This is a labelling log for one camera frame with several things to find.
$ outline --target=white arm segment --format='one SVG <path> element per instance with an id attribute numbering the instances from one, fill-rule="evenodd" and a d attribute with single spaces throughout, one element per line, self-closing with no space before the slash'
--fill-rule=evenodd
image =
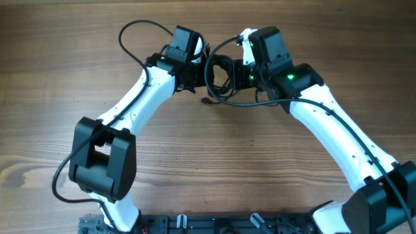
<path id="1" fill-rule="evenodd" d="M 167 71 L 151 67 L 149 71 L 149 86 L 136 103 L 123 115 L 122 120 L 117 121 L 111 127 L 117 130 L 124 128 L 130 133 L 139 136 L 145 124 L 156 111 L 156 109 L 175 92 L 175 77 Z M 98 117 L 103 124 L 109 123 L 124 109 L 142 90 L 146 80 L 146 72 L 143 71 L 137 83 L 112 109 Z"/>
<path id="2" fill-rule="evenodd" d="M 324 85 L 314 85 L 301 92 L 301 97 L 321 103 L 337 113 L 364 141 L 377 157 L 386 172 L 393 169 L 391 165 L 396 160 L 380 149 L 370 138 L 352 121 L 333 98 L 330 89 Z M 371 176 L 374 179 L 382 176 L 364 149 L 356 139 L 333 116 L 327 115 L 321 108 L 301 102 L 291 103 L 291 114 L 301 121 L 320 141 L 343 171 L 352 191 L 365 186 L 364 179 Z M 343 203 L 329 203 L 313 213 L 315 223 L 325 234 L 349 233 L 341 214 Z"/>

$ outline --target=robotic arm link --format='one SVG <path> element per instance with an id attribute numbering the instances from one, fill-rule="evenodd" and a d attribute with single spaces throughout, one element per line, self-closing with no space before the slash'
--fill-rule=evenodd
<path id="1" fill-rule="evenodd" d="M 246 29 L 209 54 L 196 31 L 177 26 L 166 53 L 155 53 L 143 64 L 137 83 L 112 109 L 97 120 L 82 118 L 75 128 L 73 152 L 57 170 L 57 178 L 70 161 L 69 177 L 92 199 L 64 202 L 98 202 L 102 216 L 82 218 L 79 233 L 387 233 L 416 209 L 416 166 L 402 165 L 380 149 L 345 113 L 308 64 L 294 66 L 276 27 Z M 236 41 L 243 58 L 233 60 L 215 53 Z M 213 66 L 227 71 L 222 87 L 213 84 Z M 302 122 L 327 149 L 343 171 L 354 195 L 347 202 L 326 202 L 309 213 L 260 216 L 168 217 L 143 215 L 134 205 L 130 188 L 135 180 L 136 137 L 156 111 L 175 92 L 207 86 L 218 103 L 253 107 L 280 103 Z M 266 92 L 269 101 L 232 103 L 228 99 L 245 88 Z M 213 103 L 208 98 L 204 103 Z M 95 147 L 111 145 L 110 155 Z M 414 226 L 409 221 L 412 231 Z"/>

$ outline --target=black cable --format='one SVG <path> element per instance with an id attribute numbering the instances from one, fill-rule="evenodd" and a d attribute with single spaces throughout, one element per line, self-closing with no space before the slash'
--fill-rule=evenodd
<path id="1" fill-rule="evenodd" d="M 239 92 L 240 92 L 240 90 L 237 90 L 236 92 L 234 92 L 234 88 L 233 88 L 231 93 L 228 96 L 224 97 L 224 100 L 228 100 L 229 98 L 232 98 L 233 96 L 236 96 L 237 94 L 239 94 Z M 214 102 L 211 99 L 209 99 L 208 97 L 201 98 L 201 102 L 203 104 L 220 104 L 221 103 L 221 101 Z"/>
<path id="2" fill-rule="evenodd" d="M 207 64 L 210 63 L 210 61 L 212 60 L 213 55 L 219 49 L 221 49 L 221 47 L 225 46 L 226 44 L 228 44 L 228 43 L 230 43 L 234 40 L 236 40 L 238 37 L 239 36 L 235 36 L 233 38 L 230 38 L 230 39 L 226 40 L 225 42 L 222 42 L 219 46 L 217 46 L 213 50 L 213 52 L 210 54 L 210 56 L 208 57 Z M 408 221 L 411 233 L 416 234 L 415 225 L 413 224 L 413 219 L 410 215 L 409 209 L 408 209 L 406 203 L 404 202 L 403 197 L 400 195 L 399 191 L 397 190 L 395 184 L 391 181 L 390 177 L 387 175 L 387 172 L 384 170 L 384 168 L 378 162 L 378 159 L 371 153 L 370 149 L 365 145 L 364 141 L 362 141 L 362 139 L 360 139 L 360 137 L 357 135 L 357 133 L 337 113 L 335 113 L 333 110 L 329 109 L 328 107 L 326 107 L 326 106 L 324 106 L 320 103 L 317 103 L 316 101 L 311 101 L 311 100 L 308 100 L 308 99 L 299 99 L 299 98 L 296 98 L 296 99 L 277 99 L 277 100 L 272 100 L 272 101 L 262 101 L 262 102 L 259 102 L 259 103 L 232 103 L 232 102 L 229 102 L 229 101 L 226 101 L 226 100 L 223 100 L 223 99 L 219 98 L 211 90 L 211 87 L 209 86 L 209 83 L 208 83 L 207 74 L 208 74 L 208 66 L 205 67 L 205 71 L 204 71 L 204 78 L 205 78 L 205 83 L 207 85 L 207 89 L 214 98 L 216 98 L 217 100 L 219 100 L 220 102 L 222 102 L 224 104 L 233 105 L 235 107 L 256 107 L 256 106 L 268 105 L 268 104 L 272 104 L 272 103 L 283 103 L 283 102 L 297 101 L 297 102 L 309 103 L 309 104 L 312 104 L 314 106 L 320 107 L 323 110 L 325 110 L 327 112 L 327 114 L 332 115 L 336 120 L 338 120 L 350 132 L 350 134 L 355 138 L 355 140 L 357 140 L 358 144 L 364 149 L 364 152 L 369 156 L 371 161 L 376 165 L 377 169 L 379 169 L 379 171 L 382 173 L 384 179 L 387 181 L 387 184 L 393 190 L 393 192 L 396 196 L 396 199 L 398 200 L 400 206 L 402 207 L 402 209 L 404 211 L 404 215 L 406 216 L 406 220 Z"/>
<path id="3" fill-rule="evenodd" d="M 61 171 L 64 169 L 65 165 L 71 160 L 71 158 L 73 158 L 84 146 L 86 146 L 89 142 L 92 142 L 94 140 L 96 140 L 103 132 L 105 132 L 111 125 L 115 124 L 134 104 L 135 102 L 141 97 L 141 95 L 144 93 L 144 91 L 146 90 L 146 87 L 149 85 L 149 71 L 146 68 L 146 66 L 143 64 L 142 61 L 140 61 L 140 59 L 138 59 L 137 57 L 135 57 L 130 51 L 128 51 L 123 43 L 122 43 L 122 34 L 123 32 L 126 30 L 126 28 L 128 28 L 130 25 L 136 24 L 136 23 L 151 23 L 154 24 L 156 26 L 159 26 L 160 28 L 164 29 L 167 33 L 169 33 L 171 36 L 173 36 L 172 32 L 170 32 L 167 28 L 163 27 L 162 25 L 150 21 L 150 20 L 136 20 L 136 21 L 132 21 L 130 23 L 128 23 L 127 25 L 125 25 L 119 35 L 118 35 L 118 43 L 120 45 L 120 47 L 131 57 L 133 58 L 136 62 L 138 62 L 143 70 L 146 73 L 146 81 L 144 82 L 144 86 L 142 88 L 142 90 L 136 95 L 136 97 L 131 100 L 131 102 L 122 110 L 120 111 L 120 113 L 114 117 L 113 120 L 111 120 L 108 124 L 104 125 L 100 130 L 98 130 L 97 132 L 95 132 L 93 135 L 91 135 L 90 137 L 88 137 L 87 139 L 85 139 L 81 144 L 78 145 L 78 147 L 76 147 L 59 165 L 57 171 L 55 172 L 55 175 L 53 176 L 52 179 L 52 193 L 53 195 L 58 198 L 60 201 L 62 202 L 66 202 L 66 203 L 85 203 L 85 202 L 97 202 L 99 203 L 100 207 L 103 208 L 103 212 L 105 213 L 105 216 L 109 219 L 111 225 L 113 226 L 113 228 L 116 230 L 116 232 L 118 233 L 123 233 L 122 231 L 120 231 L 118 229 L 118 227 L 116 226 L 116 224 L 114 223 L 114 220 L 111 218 L 108 209 L 105 207 L 105 204 L 103 201 L 98 200 L 98 199 L 79 199 L 79 200 L 71 200 L 71 199 L 67 199 L 62 197 L 58 191 L 57 191 L 57 181 L 58 181 L 58 177 L 59 174 L 61 173 Z"/>
<path id="4" fill-rule="evenodd" d="M 223 99 L 229 99 L 238 94 L 238 92 L 233 93 L 236 89 L 235 83 L 235 61 L 225 55 L 214 55 L 214 59 L 210 64 L 206 64 L 209 67 L 209 75 L 210 75 L 210 84 L 212 85 L 212 89 L 214 92 Z M 217 86 L 214 84 L 214 66 L 219 66 L 221 69 L 226 71 L 228 78 L 224 82 L 222 86 Z M 201 99 L 202 103 L 204 104 L 219 104 L 218 102 L 214 103 L 208 97 L 204 97 Z"/>
<path id="5" fill-rule="evenodd" d="M 269 83 L 266 81 L 266 79 L 265 79 L 265 71 L 264 71 L 264 66 L 266 65 L 266 62 L 264 62 L 264 63 L 262 63 L 262 64 L 260 64 L 260 67 L 259 67 L 259 76 L 260 76 L 260 79 L 261 79 L 261 82 L 265 85 L 265 86 L 269 86 Z"/>
<path id="6" fill-rule="evenodd" d="M 169 45 L 169 44 L 164 45 L 164 46 L 162 47 L 162 49 L 161 49 L 160 54 L 162 54 L 162 53 L 163 53 L 163 51 L 164 51 L 164 50 L 165 50 L 168 46 L 170 46 L 170 45 Z"/>
<path id="7" fill-rule="evenodd" d="M 256 88 L 254 92 L 254 99 L 256 103 L 259 103 L 259 89 Z M 275 105 L 265 105 L 266 107 L 277 107 L 279 103 L 276 103 Z"/>

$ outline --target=wood grain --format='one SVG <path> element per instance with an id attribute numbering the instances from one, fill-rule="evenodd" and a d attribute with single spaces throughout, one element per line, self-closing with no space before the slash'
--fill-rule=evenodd
<path id="1" fill-rule="evenodd" d="M 35 5 L 35 4 L 74 4 L 74 3 L 154 3 L 154 2 L 191 2 L 205 0 L 0 0 L 0 5 Z"/>
<path id="2" fill-rule="evenodd" d="M 312 65 L 364 132 L 400 162 L 415 161 L 414 12 L 413 1 L 0 6 L 0 233 L 74 233 L 80 216 L 99 213 L 95 204 L 56 200 L 51 178 L 77 121 L 111 108 L 141 74 L 117 43 L 137 19 L 189 27 L 212 46 L 247 27 L 276 25 L 294 62 Z M 123 41 L 144 59 L 170 37 L 137 25 Z M 221 53 L 241 57 L 234 45 Z M 336 163 L 280 107 L 208 106 L 205 96 L 204 88 L 175 94 L 138 138 L 132 193 L 143 213 L 307 211 L 351 196 Z M 253 98 L 245 90 L 234 101 Z M 58 185 L 65 196 L 85 197 L 67 170 Z"/>

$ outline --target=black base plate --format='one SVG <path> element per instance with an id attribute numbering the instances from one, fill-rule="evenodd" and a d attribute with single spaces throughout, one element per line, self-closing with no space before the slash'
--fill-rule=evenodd
<path id="1" fill-rule="evenodd" d="M 286 213 L 262 216 L 273 234 L 319 234 L 309 213 Z M 176 228 L 176 216 L 143 215 L 131 233 L 139 234 L 262 234 L 250 221 L 250 216 L 189 216 L 187 228 Z M 108 234 L 112 232 L 103 216 L 79 219 L 78 234 Z"/>

